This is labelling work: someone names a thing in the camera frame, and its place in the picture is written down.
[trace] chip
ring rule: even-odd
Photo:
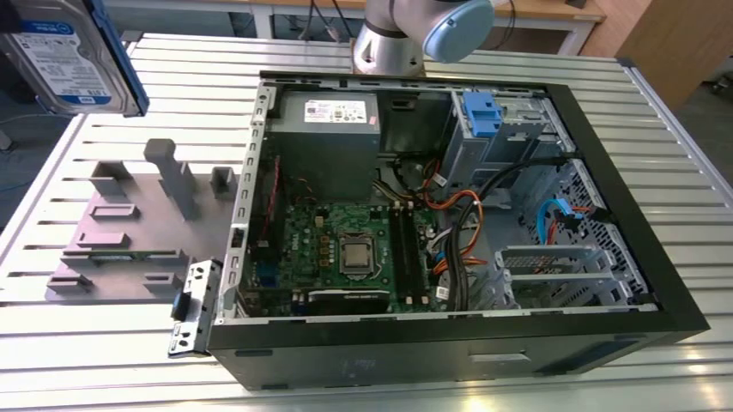
[[[354,244],[343,246],[343,265],[347,268],[368,267],[370,250],[368,245]]]

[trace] blue hard drive label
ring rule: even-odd
[[[53,93],[75,105],[105,105],[112,100],[100,72],[84,57],[73,27],[63,21],[24,21],[12,37]]]

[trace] green motherboard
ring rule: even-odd
[[[263,316],[292,316],[299,291],[364,289],[390,292],[388,312],[432,312],[439,305],[430,294],[424,234],[434,227],[434,212],[410,210],[423,297],[399,295],[398,266],[387,206],[364,204],[296,204],[287,207],[279,264],[253,262]]]

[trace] ram slot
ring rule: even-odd
[[[426,298],[424,282],[423,282],[423,269],[420,265],[420,247],[416,238],[415,220],[412,219],[412,210],[403,210],[400,216],[402,223],[402,241],[404,247],[404,259],[407,268],[407,281],[408,281],[408,293],[412,297],[412,303],[423,303]]]
[[[407,279],[407,264],[404,259],[404,248],[402,239],[402,225],[399,223],[402,215],[400,209],[390,210],[390,246],[391,246],[391,264],[394,266],[394,281],[398,291],[399,301],[406,301],[410,296],[410,281]]]

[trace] cpu socket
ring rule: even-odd
[[[360,281],[375,272],[375,239],[368,233],[343,233],[339,236],[340,272]]]

